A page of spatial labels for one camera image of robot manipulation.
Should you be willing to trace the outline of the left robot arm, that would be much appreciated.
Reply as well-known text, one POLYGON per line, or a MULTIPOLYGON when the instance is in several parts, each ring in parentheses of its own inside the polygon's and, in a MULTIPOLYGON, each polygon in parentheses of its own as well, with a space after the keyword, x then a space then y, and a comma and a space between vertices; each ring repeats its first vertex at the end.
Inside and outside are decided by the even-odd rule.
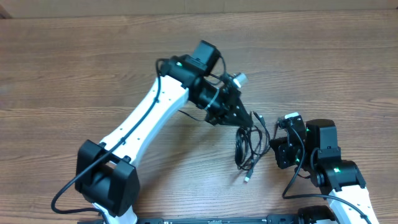
POLYGON ((203 40, 192 55, 158 59, 155 82, 134 111, 100 143, 87 140, 81 145, 75 189, 93 204, 103 223, 137 223, 132 209, 140 191, 137 167, 164 124, 188 102, 206 111, 205 121, 212 125, 253 126, 240 99, 246 75, 224 72, 218 79, 221 87, 206 79, 221 58, 203 40))

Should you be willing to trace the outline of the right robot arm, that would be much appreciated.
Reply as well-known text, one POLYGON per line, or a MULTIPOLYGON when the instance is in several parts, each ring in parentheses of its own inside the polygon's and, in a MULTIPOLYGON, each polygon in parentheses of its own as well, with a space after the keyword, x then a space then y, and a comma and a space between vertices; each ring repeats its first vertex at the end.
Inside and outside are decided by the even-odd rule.
POLYGON ((301 208, 292 223, 377 223, 366 181, 355 162, 341 158, 337 129, 330 119, 304 122, 298 113, 277 120, 286 131, 269 141, 281 169, 294 166, 294 177, 308 172, 318 194, 298 194, 295 199, 321 198, 326 205, 301 208))

